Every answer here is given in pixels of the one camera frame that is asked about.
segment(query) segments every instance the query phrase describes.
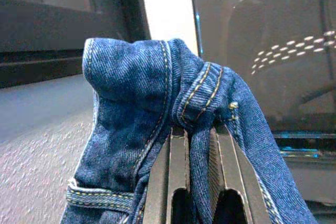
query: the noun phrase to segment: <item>jeans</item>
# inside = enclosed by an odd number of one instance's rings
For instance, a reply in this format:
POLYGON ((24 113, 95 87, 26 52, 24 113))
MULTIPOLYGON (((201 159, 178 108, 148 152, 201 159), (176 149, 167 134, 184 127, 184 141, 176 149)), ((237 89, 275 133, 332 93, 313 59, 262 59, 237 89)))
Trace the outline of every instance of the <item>jeans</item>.
POLYGON ((93 129, 67 188, 61 223, 142 223, 150 169, 174 125, 192 136, 190 223, 212 223, 207 160, 214 122, 253 165, 272 223, 316 223, 259 105, 231 69, 183 41, 88 39, 83 73, 94 90, 93 129))

